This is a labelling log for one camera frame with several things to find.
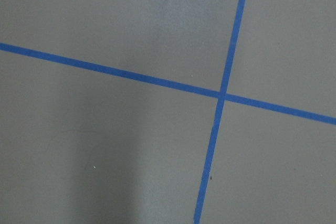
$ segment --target concrete floor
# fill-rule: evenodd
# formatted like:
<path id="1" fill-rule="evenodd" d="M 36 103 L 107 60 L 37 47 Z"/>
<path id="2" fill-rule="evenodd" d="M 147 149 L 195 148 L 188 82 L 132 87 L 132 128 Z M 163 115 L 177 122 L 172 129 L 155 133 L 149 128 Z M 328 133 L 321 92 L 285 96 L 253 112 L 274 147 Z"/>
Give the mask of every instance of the concrete floor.
<path id="1" fill-rule="evenodd" d="M 198 224 L 220 98 L 3 45 L 218 93 L 238 0 L 0 3 L 0 223 Z M 225 101 L 201 223 L 336 222 L 335 12 L 246 0 L 227 93 L 329 123 Z"/>

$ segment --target blue tape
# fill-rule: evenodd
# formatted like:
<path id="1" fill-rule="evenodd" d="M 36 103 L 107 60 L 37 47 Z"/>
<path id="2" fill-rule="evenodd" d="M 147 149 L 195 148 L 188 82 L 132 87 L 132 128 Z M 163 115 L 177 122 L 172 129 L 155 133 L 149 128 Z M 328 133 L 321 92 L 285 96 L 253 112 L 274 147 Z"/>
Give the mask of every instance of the blue tape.
<path id="1" fill-rule="evenodd" d="M 139 73 L 134 73 L 134 72 L 129 72 L 117 68 L 111 68 L 111 67 L 106 67 L 103 65 L 99 64 L 94 64 L 94 63 L 89 63 L 81 60 L 76 60 L 76 59 L 71 59 L 63 56 L 58 56 L 58 55 L 52 55 L 48 54 L 45 52 L 40 52 L 40 51 L 35 51 L 27 48 L 22 48 L 22 47 L 17 47 L 13 45 L 8 45 L 4 43 L 0 43 L 0 50 L 2 51 L 7 51 L 7 52 L 13 52 L 15 54 L 19 55 L 24 55 L 24 56 L 29 56 L 29 57 L 34 57 L 42 60 L 48 60 L 52 62 L 57 62 L 77 68 L 83 68 L 87 70 L 92 70 L 96 72 L 101 72 L 101 73 L 106 73 L 110 74 L 113 76 L 119 76 L 127 79 L 132 79 L 136 81 L 142 81 L 154 85 L 159 85 L 171 89 L 177 89 L 177 90 L 182 90 L 190 93 L 195 93 L 195 94 L 201 94 L 205 95 L 207 97 L 213 97 L 213 98 L 218 98 L 219 97 L 219 92 L 210 90 L 210 89 L 204 89 L 188 84 L 183 84 L 180 82 L 175 82 L 175 81 L 169 81 L 165 79 L 160 79 L 152 76 L 146 76 L 144 74 L 139 74 Z"/>
<path id="2" fill-rule="evenodd" d="M 235 56 L 240 24 L 242 22 L 241 19 L 243 17 L 244 5 L 245 5 L 245 0 L 238 0 L 235 21 L 233 24 L 230 45 L 229 45 L 225 67 L 224 67 L 224 72 L 223 72 L 222 84 L 220 85 L 220 88 L 221 88 L 220 97 L 218 98 L 218 101 L 217 101 L 214 124 L 213 124 L 211 134 L 210 134 L 208 150 L 206 153 L 204 168 L 203 168 L 203 173 L 202 173 L 201 185 L 198 191 L 198 197 L 197 197 L 195 213 L 194 213 L 194 223 L 195 224 L 199 224 L 201 220 L 201 214 L 202 214 L 202 209 L 203 209 L 203 204 L 204 204 L 204 199 L 205 199 L 205 194 L 206 194 L 206 188 L 207 188 L 207 184 L 209 180 L 212 160 L 214 157 L 218 130 L 221 124 L 220 120 L 222 118 L 222 112 L 224 108 L 227 87 L 228 87 L 228 83 L 230 79 L 234 56 Z"/>
<path id="3" fill-rule="evenodd" d="M 318 121 L 318 122 L 330 123 L 330 124 L 336 125 L 336 118 L 332 118 L 330 116 L 315 114 L 315 113 L 308 112 L 308 111 L 293 109 L 290 107 L 285 107 L 285 106 L 276 105 L 276 104 L 272 104 L 268 102 L 253 100 L 250 98 L 239 97 L 233 94 L 226 94 L 225 100 L 248 105 L 248 106 L 253 106 L 253 107 L 257 107 L 257 108 L 261 108 L 265 110 L 272 110 L 272 111 L 280 112 L 283 114 L 294 115 L 300 118 L 306 118 L 306 119 L 311 119 L 311 120 Z"/>

